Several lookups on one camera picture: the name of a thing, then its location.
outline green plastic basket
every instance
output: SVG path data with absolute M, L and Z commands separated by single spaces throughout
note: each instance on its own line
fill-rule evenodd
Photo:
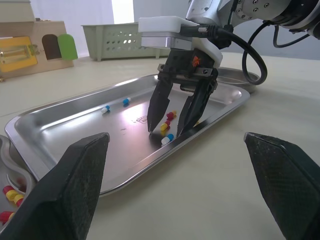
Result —
M 170 50 L 141 46 L 138 23 L 82 25 L 90 58 L 117 59 L 168 56 Z

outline table surface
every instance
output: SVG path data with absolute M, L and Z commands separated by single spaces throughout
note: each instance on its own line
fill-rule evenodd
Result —
M 268 78 L 251 99 L 142 177 L 99 199 L 88 240 L 282 240 L 243 141 L 245 132 L 299 145 L 320 164 L 320 61 L 263 57 Z M 165 59 L 75 61 L 0 83 L 0 134 L 29 109 L 157 73 Z M 225 53 L 222 67 L 241 68 Z M 253 61 L 248 69 L 259 73 Z

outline black cable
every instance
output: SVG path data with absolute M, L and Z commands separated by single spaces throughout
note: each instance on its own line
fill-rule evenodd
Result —
M 270 25 L 270 23 L 266 21 L 260 27 L 258 27 L 257 30 L 255 30 L 255 32 L 250 37 L 248 44 L 251 45 L 252 42 L 254 41 L 254 39 L 256 38 L 256 36 L 262 31 L 262 29 L 264 29 L 265 27 L 267 27 L 269 25 Z M 242 71 L 243 71 L 244 75 L 249 75 L 248 69 L 247 69 L 247 56 L 248 56 L 248 52 L 244 51 L 243 55 L 242 55 Z
M 238 4 L 238 0 L 233 0 L 232 6 L 231 6 L 231 10 L 230 10 L 229 19 L 228 19 L 228 25 L 231 24 L 231 20 L 232 20 L 232 17 L 234 15 L 234 12 L 237 9 L 237 4 Z
M 278 41 L 278 34 L 279 34 L 279 25 L 275 25 L 274 26 L 274 35 L 273 35 L 273 46 L 277 49 L 282 49 L 282 48 L 286 48 L 286 47 L 289 47 L 293 44 L 296 44 L 304 39 L 306 39 L 307 37 L 309 37 L 310 35 L 309 34 L 306 34 L 300 38 L 298 38 L 297 40 L 294 40 L 292 42 L 288 42 L 286 44 L 281 44 L 281 45 L 278 45 L 277 41 Z
M 231 11 L 230 15 L 229 15 L 229 19 L 228 19 L 228 25 L 231 24 L 231 20 L 232 20 L 233 15 L 234 15 L 234 11 Z
M 256 64 L 260 68 L 261 77 L 258 80 L 253 80 L 249 76 L 246 64 L 242 64 L 242 71 L 243 71 L 243 74 L 244 74 L 246 80 L 249 83 L 251 83 L 253 85 L 262 84 L 266 80 L 266 78 L 268 76 L 268 69 L 267 69 L 267 66 L 266 66 L 264 60 L 257 53 L 257 51 L 252 46 L 250 46 L 250 44 L 248 42 L 244 41 L 242 38 L 240 38 L 239 36 L 235 35 L 232 32 L 229 32 L 229 31 L 226 31 L 224 29 L 219 28 L 219 29 L 216 30 L 216 34 L 220 38 L 225 38 L 225 39 L 231 40 L 232 42 L 237 44 L 239 47 L 241 47 L 244 50 L 245 53 L 248 53 L 254 59 L 254 61 L 256 62 Z

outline silver metal dish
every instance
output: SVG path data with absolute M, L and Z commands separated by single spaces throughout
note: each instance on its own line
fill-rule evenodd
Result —
M 164 136 L 157 131 L 160 126 L 149 134 L 146 117 L 157 81 L 156 75 L 149 75 L 36 108 L 13 118 L 5 131 L 37 180 L 57 164 L 69 145 L 108 132 L 110 143 L 100 192 L 106 195 L 142 175 L 250 98 L 242 88 L 218 84 L 201 123 L 162 146 Z M 189 94 L 173 86 L 167 111 L 176 110 L 178 116 L 166 134 L 176 135 L 179 111 Z M 122 101 L 127 97 L 132 99 L 131 103 L 123 106 Z M 102 114 L 101 108 L 107 104 L 110 112 Z

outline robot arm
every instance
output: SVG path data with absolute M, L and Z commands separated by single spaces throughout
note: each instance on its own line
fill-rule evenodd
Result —
M 235 27 L 246 21 L 261 19 L 292 33 L 307 31 L 320 39 L 320 1 L 318 0 L 193 0 L 186 19 L 204 25 Z
M 248 42 L 233 33 L 233 27 L 253 19 L 264 20 L 264 23 Z M 158 83 L 147 115 L 149 132 L 154 131 L 166 113 L 173 84 L 179 84 L 183 91 L 193 92 L 180 113 L 177 136 L 195 125 L 217 87 L 222 60 L 220 49 L 229 47 L 231 42 L 244 49 L 242 70 L 248 82 L 262 84 L 267 78 L 267 67 L 251 43 L 269 25 L 275 25 L 273 44 L 277 48 L 290 46 L 309 35 L 320 39 L 320 0 L 193 0 L 186 19 L 141 18 L 142 46 L 171 48 L 166 63 L 158 68 Z M 277 45 L 279 26 L 292 33 L 307 31 L 308 34 L 288 44 Z M 261 70 L 257 81 L 252 81 L 248 74 L 248 54 Z

